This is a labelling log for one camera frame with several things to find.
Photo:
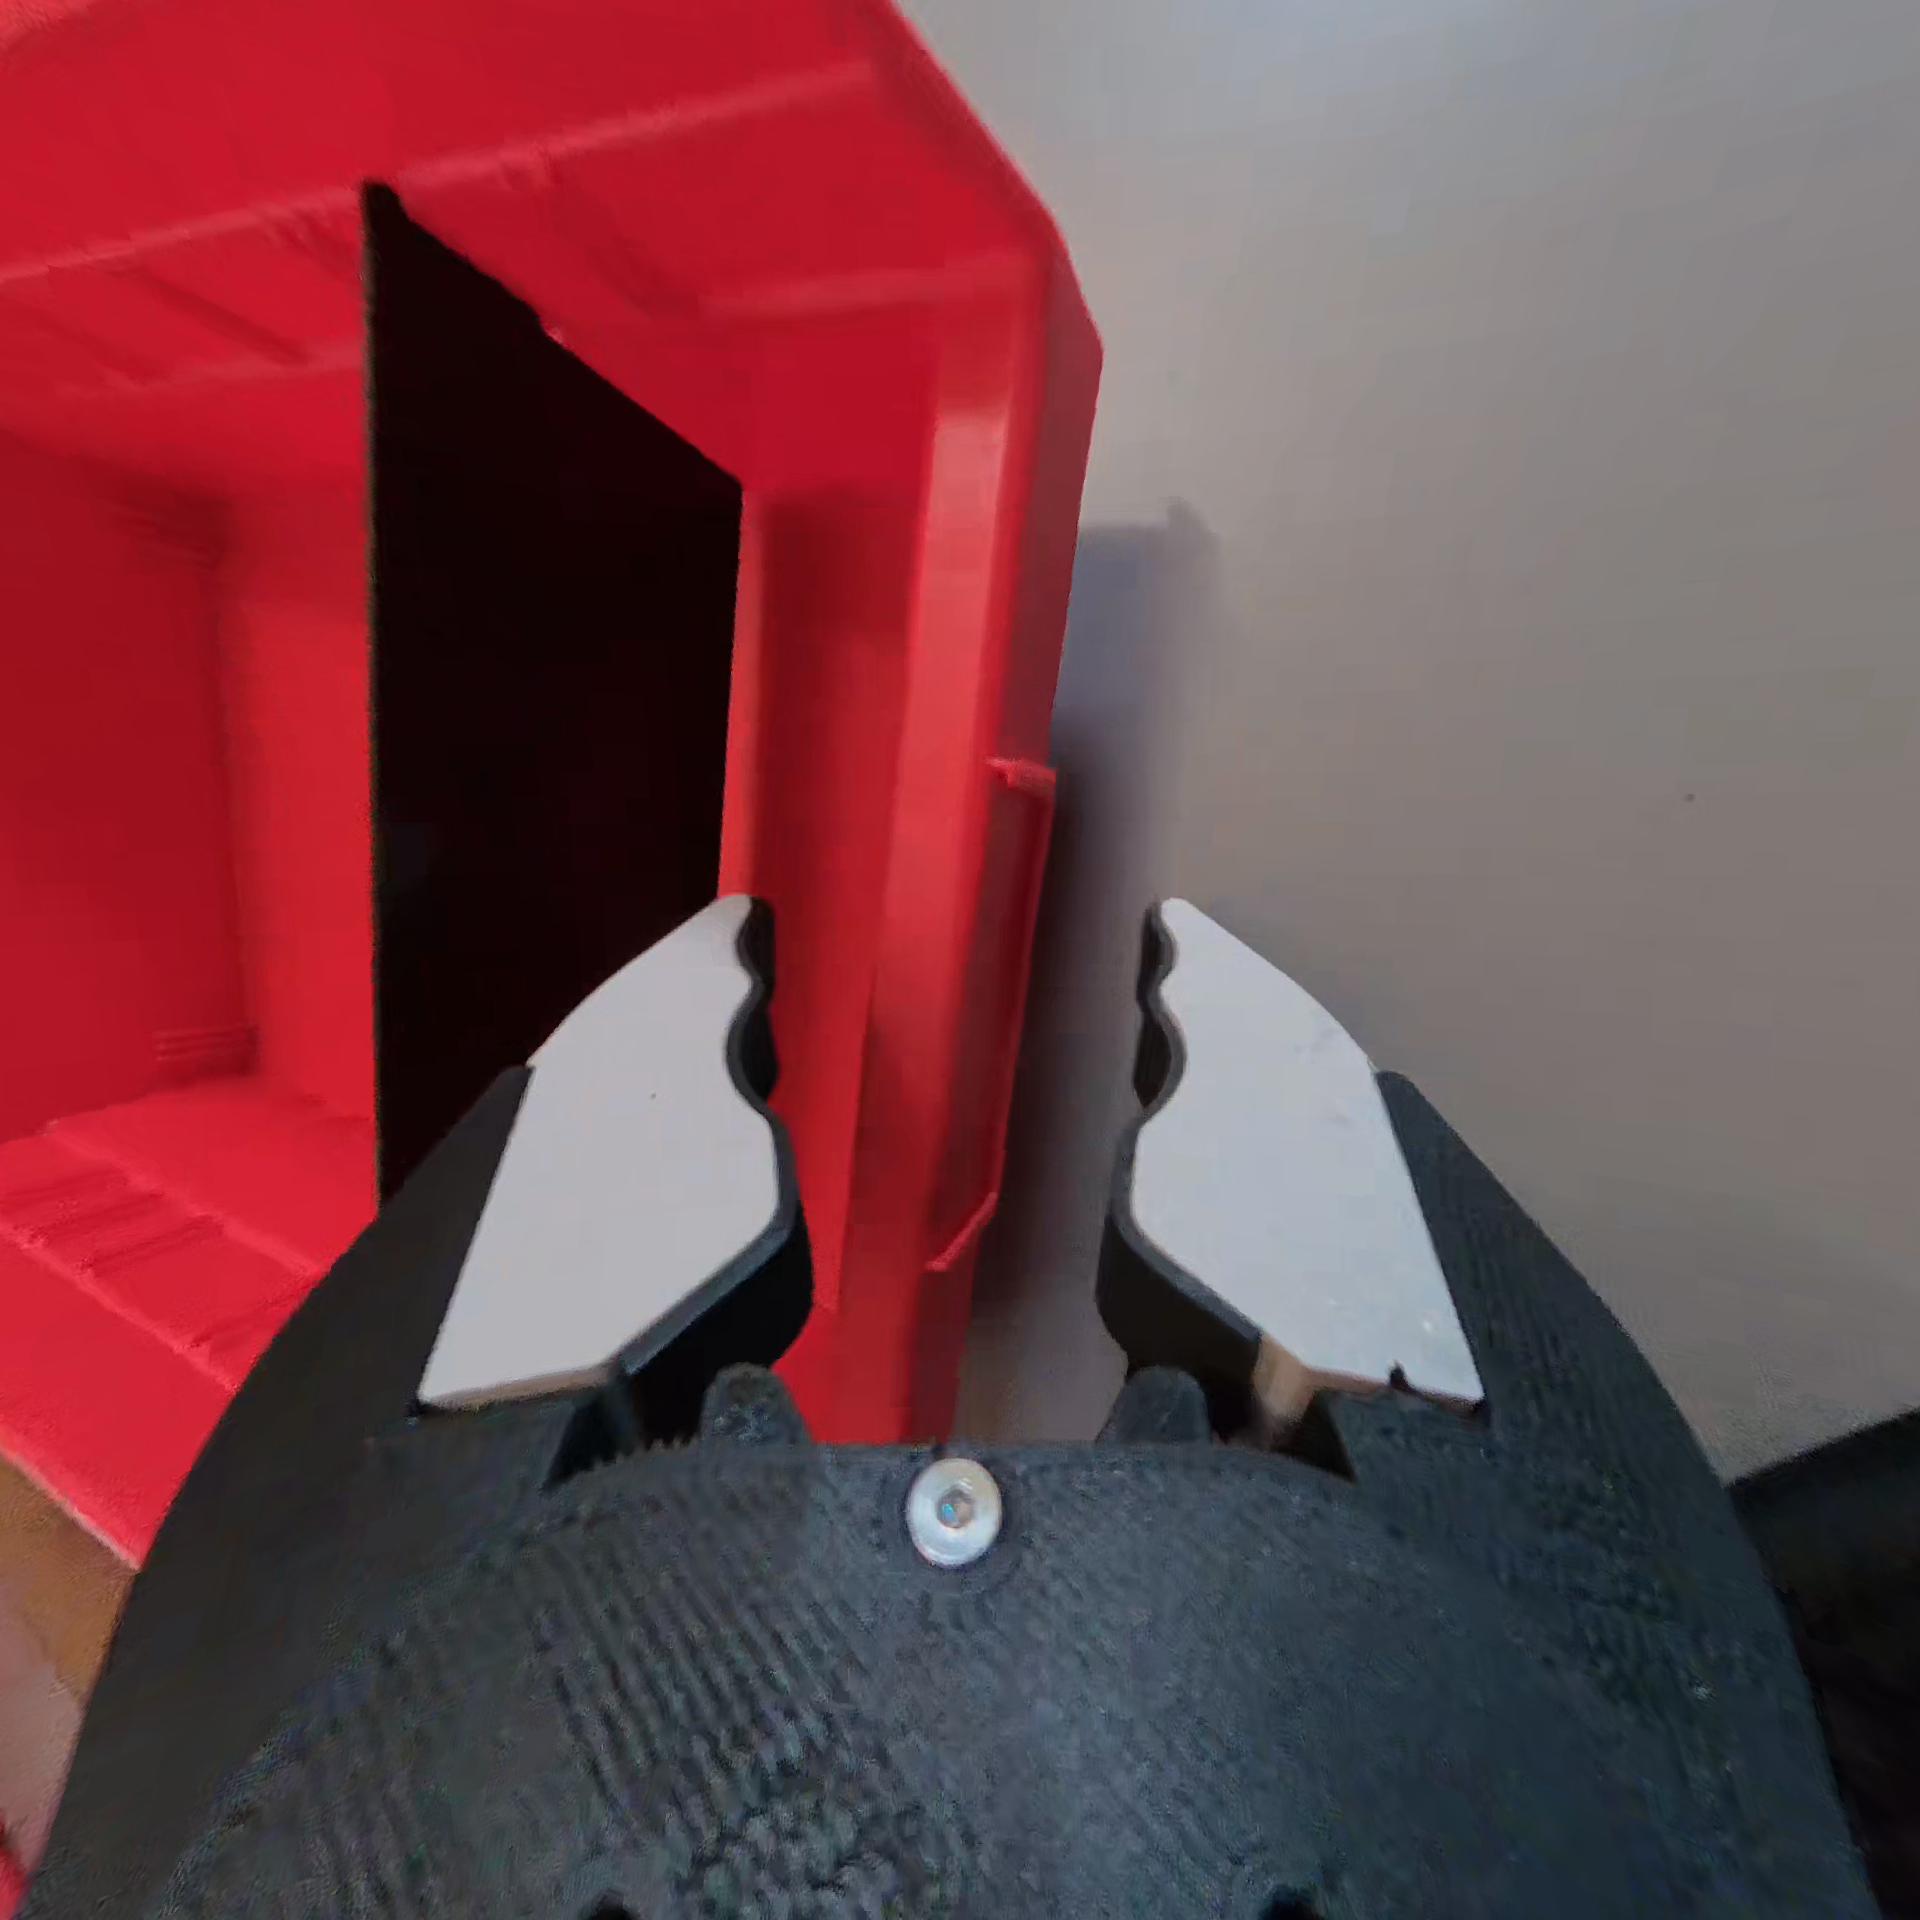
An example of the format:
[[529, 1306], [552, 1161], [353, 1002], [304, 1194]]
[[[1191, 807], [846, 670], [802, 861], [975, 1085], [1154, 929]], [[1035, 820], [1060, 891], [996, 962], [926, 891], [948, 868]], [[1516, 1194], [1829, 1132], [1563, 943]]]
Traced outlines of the black bin divider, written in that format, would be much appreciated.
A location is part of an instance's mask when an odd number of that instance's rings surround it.
[[357, 206], [392, 1198], [501, 1072], [718, 896], [745, 494], [385, 183]]

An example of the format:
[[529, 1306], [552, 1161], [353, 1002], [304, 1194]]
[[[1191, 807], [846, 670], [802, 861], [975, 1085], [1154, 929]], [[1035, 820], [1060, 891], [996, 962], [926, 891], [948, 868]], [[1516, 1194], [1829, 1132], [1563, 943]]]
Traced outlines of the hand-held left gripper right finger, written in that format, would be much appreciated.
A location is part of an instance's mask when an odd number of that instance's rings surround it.
[[1488, 1391], [1379, 1072], [1280, 962], [1154, 899], [1095, 1307], [1126, 1376], [1283, 1448], [1319, 1398], [1475, 1416]]

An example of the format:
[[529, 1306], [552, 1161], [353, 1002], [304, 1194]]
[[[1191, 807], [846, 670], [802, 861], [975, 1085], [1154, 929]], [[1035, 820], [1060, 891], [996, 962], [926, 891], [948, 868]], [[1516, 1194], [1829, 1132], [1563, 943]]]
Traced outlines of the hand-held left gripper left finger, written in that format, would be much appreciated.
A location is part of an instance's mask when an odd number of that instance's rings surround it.
[[593, 989], [529, 1053], [426, 1413], [594, 1398], [629, 1448], [698, 1430], [708, 1387], [808, 1317], [785, 1119], [772, 913], [718, 896]]

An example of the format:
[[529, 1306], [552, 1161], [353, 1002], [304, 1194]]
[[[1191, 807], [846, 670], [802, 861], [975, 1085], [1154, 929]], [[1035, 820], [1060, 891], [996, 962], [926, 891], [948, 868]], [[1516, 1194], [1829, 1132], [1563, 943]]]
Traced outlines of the red plastic bin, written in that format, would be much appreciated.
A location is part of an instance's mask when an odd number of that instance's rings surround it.
[[1102, 334], [895, 7], [4, 7], [4, 1462], [135, 1565], [365, 1226], [363, 187], [745, 494], [827, 1438], [954, 1421]]

